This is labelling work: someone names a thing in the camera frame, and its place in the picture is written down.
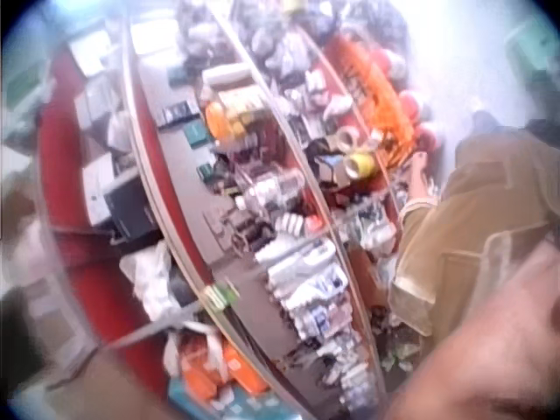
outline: small green box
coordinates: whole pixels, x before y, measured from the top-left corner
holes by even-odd
[[[189,142],[191,148],[193,149],[204,146],[210,141],[207,126],[200,118],[197,118],[185,124],[185,126],[183,127],[183,132],[185,133],[186,141]]]

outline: floor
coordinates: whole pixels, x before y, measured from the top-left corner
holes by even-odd
[[[437,178],[454,167],[455,147],[471,129],[478,96],[514,127],[539,116],[506,58],[505,39],[536,11],[529,0],[392,0],[409,26],[410,85],[426,95],[444,133]]]

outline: person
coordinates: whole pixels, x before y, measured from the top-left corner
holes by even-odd
[[[560,251],[542,241],[428,356],[384,420],[560,418]]]
[[[478,109],[472,135],[455,158],[438,200],[428,195],[428,156],[416,153],[409,200],[399,214],[402,239],[388,302],[421,335],[420,360],[475,313],[560,220],[560,150],[527,129],[503,127]]]

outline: tape roll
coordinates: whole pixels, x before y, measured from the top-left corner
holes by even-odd
[[[367,153],[353,153],[344,158],[344,168],[350,179],[364,179],[376,170],[375,159]]]
[[[336,134],[336,145],[342,153],[349,153],[358,147],[360,132],[352,125],[340,127]]]

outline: white tape roll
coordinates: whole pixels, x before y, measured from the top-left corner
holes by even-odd
[[[336,132],[336,144],[342,153],[349,153],[358,147],[360,132],[352,125],[345,125]]]

